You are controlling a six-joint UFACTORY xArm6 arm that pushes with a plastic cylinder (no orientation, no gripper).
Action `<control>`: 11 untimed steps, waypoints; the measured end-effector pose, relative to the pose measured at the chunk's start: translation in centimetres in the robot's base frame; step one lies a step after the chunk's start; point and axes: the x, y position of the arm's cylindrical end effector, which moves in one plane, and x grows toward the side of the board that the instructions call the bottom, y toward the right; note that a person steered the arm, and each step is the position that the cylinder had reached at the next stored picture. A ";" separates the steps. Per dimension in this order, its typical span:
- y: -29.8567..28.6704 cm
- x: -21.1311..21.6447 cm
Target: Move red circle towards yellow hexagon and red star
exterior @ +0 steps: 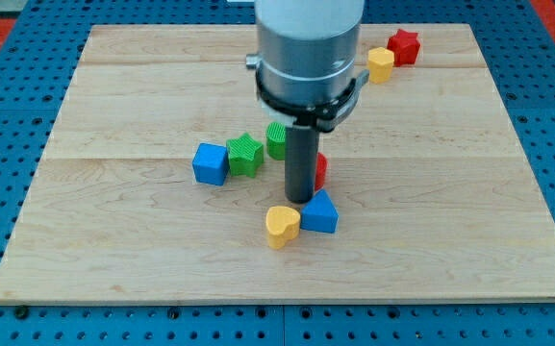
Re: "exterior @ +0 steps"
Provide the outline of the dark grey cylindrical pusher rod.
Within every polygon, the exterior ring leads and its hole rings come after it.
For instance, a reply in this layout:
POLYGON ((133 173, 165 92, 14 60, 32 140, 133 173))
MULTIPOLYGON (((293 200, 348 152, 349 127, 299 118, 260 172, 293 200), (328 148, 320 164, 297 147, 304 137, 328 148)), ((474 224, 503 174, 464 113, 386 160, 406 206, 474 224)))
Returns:
POLYGON ((310 201, 315 192, 319 132, 314 129, 286 129, 285 193, 293 203, 310 201))

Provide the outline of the black clamp ring mount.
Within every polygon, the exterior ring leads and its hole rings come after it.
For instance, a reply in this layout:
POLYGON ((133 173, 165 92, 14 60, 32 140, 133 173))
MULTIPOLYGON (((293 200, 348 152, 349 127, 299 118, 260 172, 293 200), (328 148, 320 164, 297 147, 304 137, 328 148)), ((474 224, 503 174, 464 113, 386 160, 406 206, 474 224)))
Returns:
POLYGON ((256 96, 261 108, 276 122, 289 128, 309 128, 321 133, 331 133, 358 104, 362 88, 369 81, 369 70, 364 69, 352 78, 345 90, 336 98, 322 104, 295 105, 272 95, 256 73, 256 96))

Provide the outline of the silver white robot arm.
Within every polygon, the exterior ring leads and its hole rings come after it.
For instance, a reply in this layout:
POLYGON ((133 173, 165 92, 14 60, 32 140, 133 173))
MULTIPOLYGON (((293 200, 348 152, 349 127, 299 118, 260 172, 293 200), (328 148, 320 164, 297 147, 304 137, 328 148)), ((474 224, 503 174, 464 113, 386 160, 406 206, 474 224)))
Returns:
POLYGON ((256 0, 258 50, 246 58, 262 109, 286 128, 285 194, 315 194, 319 137, 355 109, 369 73, 354 70, 364 0, 256 0))

